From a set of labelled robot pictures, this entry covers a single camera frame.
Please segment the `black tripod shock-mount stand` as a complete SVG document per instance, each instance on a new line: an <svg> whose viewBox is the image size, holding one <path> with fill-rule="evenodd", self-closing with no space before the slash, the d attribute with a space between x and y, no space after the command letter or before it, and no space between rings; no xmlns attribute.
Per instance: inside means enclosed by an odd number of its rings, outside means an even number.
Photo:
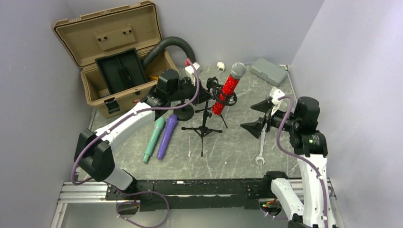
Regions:
<svg viewBox="0 0 403 228"><path fill-rule="evenodd" d="M224 85L219 84L219 81L218 81L217 77L213 77L213 78L208 79L207 86L209 87L209 90L211 90L214 99L217 100L219 90L222 89L222 87ZM232 97L230 98L230 103L227 106L234 106L237 103L237 100L238 100L237 95L234 92ZM220 114L218 116L223 120L223 123L224 123L225 127L228 128L228 126L227 126L222 114Z"/></svg>

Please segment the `black tripod mic stand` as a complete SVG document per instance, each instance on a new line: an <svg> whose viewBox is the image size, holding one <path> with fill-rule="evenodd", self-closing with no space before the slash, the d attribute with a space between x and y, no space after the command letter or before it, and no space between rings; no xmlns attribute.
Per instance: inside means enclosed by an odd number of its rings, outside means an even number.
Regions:
<svg viewBox="0 0 403 228"><path fill-rule="evenodd" d="M199 127L181 127L181 130L193 130L195 131L198 136L201 138L201 157L204 155L204 137L209 135L212 132L215 133L222 133L222 130L208 128L206 126L207 119L212 117L211 112L212 107L209 107L209 101L205 102L205 107L203 109L196 110L196 113L203 112L202 115L202 124Z"/></svg>

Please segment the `purple microphone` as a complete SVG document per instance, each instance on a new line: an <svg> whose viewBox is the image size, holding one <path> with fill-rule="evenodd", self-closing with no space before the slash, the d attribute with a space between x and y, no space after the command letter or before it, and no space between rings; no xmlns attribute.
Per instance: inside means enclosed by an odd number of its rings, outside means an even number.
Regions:
<svg viewBox="0 0 403 228"><path fill-rule="evenodd" d="M160 146L157 152L157 159L162 160L166 154L169 142L171 140L172 134L177 126L178 123L178 116L177 115L170 115L167 119L166 129L164 131Z"/></svg>

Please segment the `red microphone silver grille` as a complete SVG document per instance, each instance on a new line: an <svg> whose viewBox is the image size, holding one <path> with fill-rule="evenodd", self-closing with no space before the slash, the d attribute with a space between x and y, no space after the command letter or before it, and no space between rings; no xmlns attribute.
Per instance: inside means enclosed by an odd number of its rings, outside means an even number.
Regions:
<svg viewBox="0 0 403 228"><path fill-rule="evenodd" d="M219 90L218 99L212 107L212 112L215 115L220 115L224 107L230 103L230 98L232 97L240 79L246 74L246 69L246 66L241 62L232 65L230 75L222 89Z"/></svg>

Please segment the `mint green microphone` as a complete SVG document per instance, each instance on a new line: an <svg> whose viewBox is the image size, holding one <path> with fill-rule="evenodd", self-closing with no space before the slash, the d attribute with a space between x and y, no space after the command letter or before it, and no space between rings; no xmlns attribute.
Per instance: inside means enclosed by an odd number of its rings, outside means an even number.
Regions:
<svg viewBox="0 0 403 228"><path fill-rule="evenodd" d="M164 125L165 125L165 118L163 117L160 117L155 121L151 137L144 151L144 158L143 158L144 163L148 163L149 158L152 156L155 145L157 143L157 140L159 139L162 129L164 128Z"/></svg>

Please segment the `black round-base mic stand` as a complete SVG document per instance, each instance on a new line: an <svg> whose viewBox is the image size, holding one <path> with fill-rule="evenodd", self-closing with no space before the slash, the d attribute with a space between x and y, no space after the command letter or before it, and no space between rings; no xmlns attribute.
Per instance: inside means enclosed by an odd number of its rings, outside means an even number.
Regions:
<svg viewBox="0 0 403 228"><path fill-rule="evenodd" d="M188 121L194 115L194 108L191 105L187 105L180 109L174 109L173 114L177 116L178 121Z"/></svg>

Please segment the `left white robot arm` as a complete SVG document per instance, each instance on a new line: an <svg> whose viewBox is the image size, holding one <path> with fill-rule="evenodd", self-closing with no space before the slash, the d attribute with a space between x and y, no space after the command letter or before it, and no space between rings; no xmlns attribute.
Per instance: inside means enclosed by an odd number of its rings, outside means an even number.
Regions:
<svg viewBox="0 0 403 228"><path fill-rule="evenodd" d="M104 127L94 131L85 129L80 133L71 180L79 167L95 181L113 185L122 198L133 198L138 192L137 180L116 165L114 148L167 111L198 103L202 90L198 69L182 79L176 70L163 71L157 84L132 109Z"/></svg>

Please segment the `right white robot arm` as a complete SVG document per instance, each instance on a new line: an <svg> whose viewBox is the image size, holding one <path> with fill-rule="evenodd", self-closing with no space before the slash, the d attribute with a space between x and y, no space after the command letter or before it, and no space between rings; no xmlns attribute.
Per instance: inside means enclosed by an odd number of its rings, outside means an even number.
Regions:
<svg viewBox="0 0 403 228"><path fill-rule="evenodd" d="M317 130L320 114L319 101L300 97L294 103L290 96L286 112L275 110L275 99L268 98L251 106L264 113L263 117L241 127L254 137L277 128L276 144L287 155L297 159L301 172L303 199L297 196L289 177L283 171L268 171L262 183L262 192L275 197L285 213L289 228L336 228L327 183L328 150L325 136Z"/></svg>

